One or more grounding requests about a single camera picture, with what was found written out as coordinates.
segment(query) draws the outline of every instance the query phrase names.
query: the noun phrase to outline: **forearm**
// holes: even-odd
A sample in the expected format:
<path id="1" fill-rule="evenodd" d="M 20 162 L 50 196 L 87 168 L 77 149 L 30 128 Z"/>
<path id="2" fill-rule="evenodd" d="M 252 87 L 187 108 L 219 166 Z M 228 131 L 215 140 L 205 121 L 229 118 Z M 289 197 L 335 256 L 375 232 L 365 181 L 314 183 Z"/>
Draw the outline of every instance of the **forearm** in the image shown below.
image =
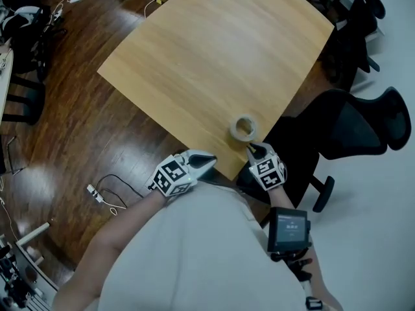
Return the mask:
<path id="1" fill-rule="evenodd" d="M 166 202 L 155 190 L 104 225 L 89 243 L 72 278 L 56 295 L 54 310 L 81 311 L 99 297 L 118 256 Z"/>
<path id="2" fill-rule="evenodd" d="M 271 207 L 284 207 L 286 209 L 294 209 L 290 198 L 287 196 L 282 186 L 269 190 L 268 194 L 270 196 Z M 342 311 L 343 309 L 340 303 L 330 294 L 326 288 L 326 285 L 324 284 L 322 272 L 318 263 L 318 258 L 316 251 L 314 250 L 314 246 L 311 246 L 308 249 L 303 259 L 313 260 L 312 263 L 303 267 L 303 271 L 306 271 L 312 275 L 310 285 L 311 290 L 313 291 L 313 296 L 332 306 L 336 310 Z"/>

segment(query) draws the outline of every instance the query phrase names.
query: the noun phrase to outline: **plug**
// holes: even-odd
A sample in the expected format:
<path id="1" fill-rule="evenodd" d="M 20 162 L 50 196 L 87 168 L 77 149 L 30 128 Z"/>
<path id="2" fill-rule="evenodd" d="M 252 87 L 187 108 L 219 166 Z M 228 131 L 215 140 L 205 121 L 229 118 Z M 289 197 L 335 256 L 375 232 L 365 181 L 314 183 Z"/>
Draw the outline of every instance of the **plug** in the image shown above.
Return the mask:
<path id="1" fill-rule="evenodd" d="M 96 199 L 97 202 L 102 203 L 104 201 L 104 198 L 92 184 L 89 184 L 86 187 L 86 190 L 88 190 L 91 193 L 91 195 Z"/>

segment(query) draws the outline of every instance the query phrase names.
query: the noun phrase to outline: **roll of tape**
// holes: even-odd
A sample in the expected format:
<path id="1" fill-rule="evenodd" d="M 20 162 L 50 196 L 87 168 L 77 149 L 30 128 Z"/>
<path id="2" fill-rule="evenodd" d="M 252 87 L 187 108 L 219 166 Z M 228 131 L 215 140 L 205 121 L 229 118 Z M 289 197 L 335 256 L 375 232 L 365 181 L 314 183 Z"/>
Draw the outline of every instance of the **roll of tape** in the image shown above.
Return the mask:
<path id="1" fill-rule="evenodd" d="M 250 142 L 257 135 L 257 124 L 249 114 L 244 114 L 231 123 L 230 133 L 238 141 Z"/>

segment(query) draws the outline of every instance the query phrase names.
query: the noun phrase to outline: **display screen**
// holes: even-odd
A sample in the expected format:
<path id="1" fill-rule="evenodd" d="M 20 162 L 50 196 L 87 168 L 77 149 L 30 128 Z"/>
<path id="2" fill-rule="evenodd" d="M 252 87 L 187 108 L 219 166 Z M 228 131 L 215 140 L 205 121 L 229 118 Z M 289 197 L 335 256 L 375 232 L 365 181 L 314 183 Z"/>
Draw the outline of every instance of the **display screen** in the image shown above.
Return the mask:
<path id="1" fill-rule="evenodd" d="M 276 243 L 304 241 L 305 228 L 304 217 L 279 215 Z"/>

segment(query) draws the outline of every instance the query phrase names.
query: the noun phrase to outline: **dark hardwood floor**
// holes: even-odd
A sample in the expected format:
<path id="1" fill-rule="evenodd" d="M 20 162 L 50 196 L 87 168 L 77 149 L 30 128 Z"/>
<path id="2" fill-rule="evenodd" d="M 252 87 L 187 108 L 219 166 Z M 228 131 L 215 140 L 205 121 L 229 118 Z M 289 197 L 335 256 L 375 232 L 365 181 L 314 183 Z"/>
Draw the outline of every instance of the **dark hardwood floor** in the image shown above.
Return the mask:
<path id="1" fill-rule="evenodd" d="M 45 3 L 54 8 L 59 1 Z M 18 236 L 44 222 L 51 224 L 33 246 L 45 257 L 41 268 L 57 285 L 70 278 L 92 236 L 111 218 L 109 207 L 95 202 L 86 186 L 112 173 L 138 190 L 162 159 L 185 148 L 97 74 L 108 55 L 144 20 L 149 1 L 66 3 L 63 26 L 68 33 L 53 47 L 40 121 L 34 126 L 13 122 L 0 126 L 2 134 L 18 136 L 13 155 L 27 165 L 18 175 L 4 177 L 1 196 Z M 147 14 L 157 6 L 150 5 Z M 298 114 L 330 87 L 317 62 L 286 114 Z M 24 92 L 10 87 L 10 93 Z M 7 113 L 19 109 L 15 104 L 6 106 Z M 101 186 L 114 190 L 127 205 L 137 201 L 134 193 L 113 178 Z M 117 202 L 111 195 L 106 200 Z M 266 215 L 267 206 L 257 201 L 250 204 L 258 220 Z M 12 240 L 4 211 L 0 219 L 0 231 Z"/>

